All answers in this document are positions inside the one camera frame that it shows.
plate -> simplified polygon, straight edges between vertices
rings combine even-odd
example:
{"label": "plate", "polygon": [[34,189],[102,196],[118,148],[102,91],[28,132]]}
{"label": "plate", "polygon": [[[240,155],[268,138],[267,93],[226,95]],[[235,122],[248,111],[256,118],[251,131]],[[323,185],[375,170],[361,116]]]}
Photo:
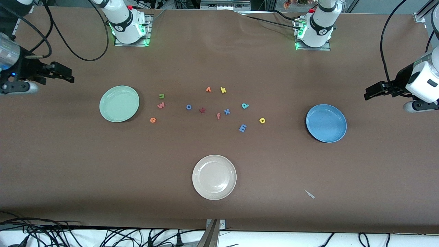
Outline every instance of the plate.
{"label": "plate", "polygon": [[116,86],[101,98],[99,110],[110,122],[123,122],[130,119],[139,109],[139,95],[129,86]]}
{"label": "plate", "polygon": [[209,155],[195,165],[192,183],[202,197],[220,200],[232,193],[236,185],[236,170],[226,157]]}
{"label": "plate", "polygon": [[316,105],[306,115],[306,127],[321,142],[337,142],[346,134],[347,123],[343,113],[331,105]]}

power cord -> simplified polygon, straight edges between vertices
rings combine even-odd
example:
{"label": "power cord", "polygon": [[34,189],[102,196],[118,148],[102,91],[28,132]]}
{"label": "power cord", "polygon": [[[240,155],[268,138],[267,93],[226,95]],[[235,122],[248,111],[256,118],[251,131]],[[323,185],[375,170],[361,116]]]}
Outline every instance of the power cord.
{"label": "power cord", "polygon": [[44,34],[38,30],[38,28],[36,28],[32,23],[30,23],[28,20],[26,20],[26,18],[20,16],[19,14],[17,14],[15,11],[13,11],[12,9],[6,7],[4,4],[2,4],[0,2],[0,7],[4,8],[5,10],[7,10],[9,13],[15,15],[15,17],[17,17],[18,19],[23,20],[27,25],[29,25],[32,29],[34,29],[40,36],[41,38],[44,40],[44,42],[46,42],[47,44],[47,48],[49,49],[49,52],[47,53],[47,55],[43,55],[43,56],[32,56],[32,57],[28,57],[28,58],[48,58],[50,57],[50,55],[52,55],[52,47],[50,46],[49,41],[47,40],[47,38],[44,36]]}
{"label": "power cord", "polygon": [[109,41],[109,37],[108,37],[107,25],[105,24],[105,20],[104,20],[104,18],[102,17],[101,13],[100,13],[99,10],[96,8],[96,6],[91,2],[91,0],[87,0],[87,1],[88,1],[88,2],[91,4],[91,6],[96,10],[97,14],[98,14],[99,17],[101,18],[102,24],[104,25],[104,28],[105,28],[105,35],[107,36],[107,44],[106,44],[106,46],[105,46],[105,50],[104,50],[104,52],[103,52],[100,56],[98,56],[97,58],[93,58],[93,59],[86,59],[86,58],[83,58],[83,57],[79,56],[78,54],[76,54],[76,53],[72,50],[72,48],[69,46],[69,44],[68,44],[67,41],[65,40],[64,36],[61,34],[61,31],[59,30],[59,28],[58,28],[56,22],[53,20],[52,13],[51,13],[51,11],[50,11],[50,9],[49,9],[49,6],[47,5],[46,0],[41,0],[41,2],[42,2],[43,5],[44,5],[44,8],[45,8],[46,11],[47,11],[47,14],[50,16],[51,20],[53,21],[53,25],[55,26],[56,31],[58,32],[59,36],[61,37],[61,39],[62,39],[62,41],[64,42],[64,44],[66,45],[66,47],[70,50],[70,52],[71,52],[73,55],[75,55],[77,58],[79,58],[79,59],[81,59],[81,60],[83,60],[83,61],[93,62],[93,61],[96,61],[96,60],[102,58],[102,57],[105,55],[105,53],[107,53],[107,50],[108,50],[108,46],[109,46],[109,42],[110,42],[110,41]]}
{"label": "power cord", "polygon": [[331,240],[331,238],[334,236],[335,232],[331,233],[331,235],[328,237],[328,239],[326,239],[326,242],[323,245],[320,245],[320,247],[326,247],[327,244],[329,243],[329,240]]}
{"label": "power cord", "polygon": [[[49,19],[50,19],[50,27],[49,27],[49,31],[47,31],[45,37],[46,39],[49,37],[50,33],[52,33],[52,29],[54,26],[54,20],[52,18],[52,15],[49,15]],[[30,52],[33,52],[34,50],[36,50],[38,47],[40,47],[40,45],[44,42],[44,40],[41,40],[40,42],[38,42],[38,44],[36,44],[32,49],[30,49]]]}
{"label": "power cord", "polygon": [[13,244],[8,247],[26,247],[30,235],[27,235],[20,244]]}
{"label": "power cord", "polygon": [[[361,240],[361,236],[362,236],[362,235],[366,238],[367,246],[364,245],[363,241]],[[360,244],[361,244],[363,247],[371,247],[371,245],[369,244],[369,239],[367,238],[367,235],[366,235],[365,233],[359,233],[359,234],[358,234],[358,241],[360,242]]]}
{"label": "power cord", "polygon": [[181,241],[180,229],[177,230],[177,243],[176,247],[182,247],[184,245],[183,241]]}
{"label": "power cord", "polygon": [[273,24],[280,25],[280,26],[291,27],[293,29],[300,29],[299,27],[296,27],[296,26],[286,25],[286,24],[282,24],[282,23],[278,23],[278,22],[272,22],[272,21],[269,21],[269,20],[264,20],[264,19],[260,19],[260,18],[257,18],[257,17],[253,17],[253,16],[248,16],[248,15],[246,15],[246,16],[248,18],[252,18],[252,19],[255,19],[255,20],[263,21],[263,22],[273,23]]}
{"label": "power cord", "polygon": [[176,235],[171,236],[171,237],[169,237],[169,238],[163,240],[161,243],[155,245],[155,247],[160,246],[160,245],[164,244],[165,242],[168,242],[170,239],[172,239],[172,238],[178,236],[178,234],[184,234],[184,233],[195,232],[195,231],[204,231],[204,230],[205,230],[205,229],[194,229],[194,230],[188,230],[188,231],[185,231],[185,232],[182,232],[182,233],[177,233]]}
{"label": "power cord", "polygon": [[357,6],[359,2],[360,0],[356,0],[356,2],[352,4],[353,6],[348,9],[348,13],[352,13],[352,11],[354,10],[354,8]]}
{"label": "power cord", "polygon": [[405,3],[406,1],[407,1],[407,0],[402,0],[402,1],[401,1],[401,2],[395,7],[395,9],[393,9],[393,11],[390,13],[389,17],[387,18],[387,21],[386,21],[385,24],[384,24],[383,31],[382,31],[382,33],[381,33],[381,40],[380,40],[380,53],[381,53],[381,60],[382,60],[382,62],[383,62],[383,66],[384,66],[385,77],[386,77],[386,79],[387,79],[387,83],[390,85],[390,88],[392,89],[392,91],[395,92],[395,93],[397,93],[397,94],[400,95],[400,96],[410,98],[410,97],[412,97],[411,94],[402,94],[401,92],[395,90],[395,87],[390,83],[389,72],[387,71],[387,64],[386,64],[386,62],[385,62],[385,59],[384,59],[384,52],[383,52],[383,39],[384,39],[384,32],[385,32],[385,29],[387,28],[387,24],[389,23],[390,18],[392,18],[393,14],[398,10],[398,8],[399,8],[400,6],[401,6],[403,3]]}
{"label": "power cord", "polygon": [[435,31],[433,31],[430,35],[430,37],[428,38],[428,42],[427,42],[427,46],[425,47],[425,52],[428,51],[428,47],[430,46],[430,42],[432,41],[433,35],[435,34]]}
{"label": "power cord", "polygon": [[[62,226],[64,226],[62,223],[65,224],[67,221],[62,222],[62,221],[53,221],[53,220],[49,220],[49,219],[31,218],[31,217],[23,218],[23,217],[19,217],[19,216],[15,215],[13,213],[5,212],[5,211],[0,211],[0,213],[8,214],[8,215],[15,217],[15,218],[0,222],[0,225],[22,226],[23,233],[27,233],[30,237],[36,239],[38,246],[40,246],[40,244],[42,244],[45,247],[47,247],[47,246],[69,247],[70,246],[68,243],[67,237],[66,237],[66,235],[63,231],[63,228],[62,228]],[[47,222],[47,223],[55,224],[52,227],[55,227],[56,229],[59,228],[61,231],[63,231],[64,239],[66,239],[66,241],[64,241],[64,239],[62,239],[62,238],[60,238],[61,241],[59,241],[57,239],[57,237],[54,235],[53,231],[47,230],[42,225],[31,224],[31,221]],[[38,237],[37,233],[46,235],[50,239],[50,245],[47,245],[47,243],[42,241]]]}
{"label": "power cord", "polygon": [[174,244],[173,244],[172,242],[164,242],[164,243],[162,243],[162,244],[160,244],[160,245],[164,245],[164,244],[167,244],[167,243],[170,243],[170,244],[171,244],[171,247],[174,247]]}
{"label": "power cord", "polygon": [[[123,238],[119,239],[119,240],[118,240],[117,242],[115,242],[112,246],[115,247],[115,246],[117,246],[117,244],[119,244],[119,243],[121,243],[121,242],[123,242],[123,241],[128,241],[128,240],[131,240],[131,242],[133,242],[133,246],[134,246],[134,243],[136,243],[137,245],[140,246],[140,244],[139,244],[134,238],[130,237],[131,234],[133,234],[133,233],[135,233],[135,232],[137,232],[137,231],[140,232],[140,229],[136,229],[136,230],[134,230],[134,231],[132,231],[132,232],[126,234],[126,235],[121,234],[121,235],[123,235]],[[142,234],[140,235],[140,243],[142,244]]]}
{"label": "power cord", "polygon": [[387,237],[387,241],[385,243],[385,247],[389,247],[389,242],[390,242],[390,233],[387,233],[388,237]]}
{"label": "power cord", "polygon": [[278,10],[272,9],[272,10],[269,10],[269,12],[276,12],[276,13],[280,14],[283,18],[290,20],[290,21],[294,21],[294,18],[288,17]]}
{"label": "power cord", "polygon": [[152,232],[152,229],[149,231],[148,241],[147,241],[146,243],[144,243],[144,244],[142,245],[142,247],[143,247],[145,244],[148,244],[148,247],[154,247],[154,244],[153,244],[153,241],[152,241],[152,237],[151,237],[151,232]]}

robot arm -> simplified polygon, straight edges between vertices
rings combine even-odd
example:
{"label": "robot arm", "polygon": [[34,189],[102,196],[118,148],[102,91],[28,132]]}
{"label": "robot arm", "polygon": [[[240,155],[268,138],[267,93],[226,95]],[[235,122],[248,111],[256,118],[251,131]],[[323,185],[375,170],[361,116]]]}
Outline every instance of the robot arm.
{"label": "robot arm", "polygon": [[0,33],[0,95],[35,93],[38,86],[33,82],[45,85],[46,78],[75,82],[70,68],[57,62],[45,64],[28,56],[34,54]]}
{"label": "robot arm", "polygon": [[335,20],[341,12],[339,0],[320,0],[316,11],[304,16],[306,26],[298,38],[310,47],[323,46],[331,38]]}
{"label": "robot arm", "polygon": [[145,36],[145,14],[125,5],[123,0],[92,0],[107,16],[113,34],[124,44],[132,44]]}
{"label": "robot arm", "polygon": [[[435,23],[439,19],[439,7],[432,12],[432,24],[436,36],[439,32]],[[368,88],[364,99],[380,95],[405,96],[413,100],[404,104],[408,113],[439,110],[439,47],[422,55],[417,61],[400,70],[390,82],[380,81]]]}

green plate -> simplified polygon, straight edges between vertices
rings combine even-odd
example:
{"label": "green plate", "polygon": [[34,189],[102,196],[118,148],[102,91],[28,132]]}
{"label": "green plate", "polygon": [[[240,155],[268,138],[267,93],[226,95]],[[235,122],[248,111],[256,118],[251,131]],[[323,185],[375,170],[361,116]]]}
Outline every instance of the green plate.
{"label": "green plate", "polygon": [[130,119],[139,109],[139,95],[129,86],[116,86],[101,98],[99,110],[110,122],[123,122]]}

white floor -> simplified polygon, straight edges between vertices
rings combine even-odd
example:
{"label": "white floor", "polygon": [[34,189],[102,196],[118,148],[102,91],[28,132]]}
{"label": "white floor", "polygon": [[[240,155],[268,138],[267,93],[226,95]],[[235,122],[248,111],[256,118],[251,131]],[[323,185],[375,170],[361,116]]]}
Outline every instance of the white floor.
{"label": "white floor", "polygon": [[[132,230],[126,230],[123,233],[127,234]],[[99,247],[102,243],[106,230],[74,230],[72,231],[76,236],[82,247]],[[142,239],[148,238],[149,230],[142,230],[141,233],[136,232],[131,235],[132,238],[140,243],[140,234]],[[168,230],[163,233],[154,244],[159,244],[166,238],[177,233],[176,230]],[[199,241],[203,231],[189,232],[182,234],[181,238],[184,243]],[[0,232],[0,247],[8,247],[12,244],[19,244],[27,234],[21,231],[2,231]],[[68,240],[71,247],[79,247],[79,244],[69,235]],[[220,233],[218,247],[229,247],[238,244],[237,247],[319,247],[324,244],[329,237],[329,233],[310,233],[310,232],[229,232],[224,231]],[[371,247],[384,247],[387,235],[386,234],[367,234]],[[41,237],[42,240],[50,244],[47,237]],[[112,246],[117,242],[121,236],[114,237],[105,244],[105,246]],[[176,238],[170,240],[175,244]],[[118,247],[132,247],[131,241],[123,241],[117,244]],[[422,236],[422,235],[408,235],[408,234],[392,234],[389,242],[389,247],[437,247],[439,246],[439,236]],[[38,247],[35,239],[29,239],[27,247]],[[330,240],[327,247],[362,247],[358,241],[358,234],[356,233],[336,233]]]}

